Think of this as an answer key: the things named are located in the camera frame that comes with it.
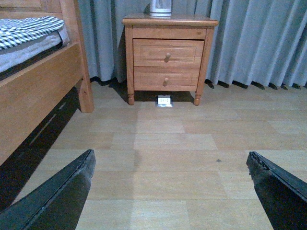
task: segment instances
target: bed leg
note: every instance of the bed leg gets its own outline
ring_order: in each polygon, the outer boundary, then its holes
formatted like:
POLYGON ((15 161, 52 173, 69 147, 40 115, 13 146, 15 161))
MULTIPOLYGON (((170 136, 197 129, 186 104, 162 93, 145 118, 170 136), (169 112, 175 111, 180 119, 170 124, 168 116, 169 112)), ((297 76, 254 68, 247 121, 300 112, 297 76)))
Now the bed leg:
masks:
POLYGON ((89 78, 82 79, 78 87, 80 110, 82 113, 91 113, 94 110, 92 87, 89 78))

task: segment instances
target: curtain fold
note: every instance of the curtain fold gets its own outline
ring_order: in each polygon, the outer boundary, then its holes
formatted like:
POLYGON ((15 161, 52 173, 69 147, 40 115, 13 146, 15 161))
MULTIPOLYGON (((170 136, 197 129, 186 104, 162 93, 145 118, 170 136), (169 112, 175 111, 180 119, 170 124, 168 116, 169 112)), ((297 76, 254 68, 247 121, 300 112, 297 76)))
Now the curtain fold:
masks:
MULTIPOLYGON (((126 78, 124 26, 150 0, 79 0, 90 76, 126 78)), ((214 84, 307 82, 306 0, 173 0, 173 13, 201 14, 215 28, 206 78, 214 84)))
POLYGON ((213 0, 210 17, 220 24, 207 79, 305 85, 306 14, 305 0, 213 0))

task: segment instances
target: mattress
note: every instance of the mattress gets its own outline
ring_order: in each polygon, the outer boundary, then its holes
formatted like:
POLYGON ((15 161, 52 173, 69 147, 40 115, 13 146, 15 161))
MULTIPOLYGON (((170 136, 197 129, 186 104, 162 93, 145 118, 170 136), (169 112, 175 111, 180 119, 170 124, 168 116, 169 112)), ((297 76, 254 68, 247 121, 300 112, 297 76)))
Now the mattress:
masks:
POLYGON ((14 66, 24 63, 36 55, 51 49, 52 47, 65 46, 69 43, 66 27, 63 26, 58 31, 38 39, 22 43, 18 46, 0 50, 0 80, 3 79, 3 73, 12 69, 14 66))

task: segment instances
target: drawer knob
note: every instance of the drawer knob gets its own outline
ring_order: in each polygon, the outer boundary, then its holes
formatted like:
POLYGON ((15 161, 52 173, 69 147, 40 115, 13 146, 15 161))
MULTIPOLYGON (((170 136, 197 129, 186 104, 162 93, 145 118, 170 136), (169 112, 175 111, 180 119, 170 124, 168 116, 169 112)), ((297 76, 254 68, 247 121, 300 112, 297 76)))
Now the drawer knob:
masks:
POLYGON ((170 53, 167 53, 166 54, 166 57, 164 59, 164 61, 167 63, 169 61, 169 59, 171 58, 171 54, 170 53))
POLYGON ((163 86, 165 87, 165 86, 167 86, 167 84, 168 84, 168 78, 165 78, 165 80, 164 80, 164 82, 163 82, 163 86))

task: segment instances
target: nightstand top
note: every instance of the nightstand top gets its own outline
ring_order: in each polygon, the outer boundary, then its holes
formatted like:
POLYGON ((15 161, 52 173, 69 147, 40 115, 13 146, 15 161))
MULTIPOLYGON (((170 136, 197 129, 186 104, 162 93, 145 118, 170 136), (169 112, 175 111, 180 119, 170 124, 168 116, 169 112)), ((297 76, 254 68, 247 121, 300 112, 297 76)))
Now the nightstand top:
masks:
POLYGON ((179 26, 217 26, 217 20, 191 14, 172 14, 170 17, 153 17, 144 13, 129 14, 123 19, 125 25, 179 25, 179 26))

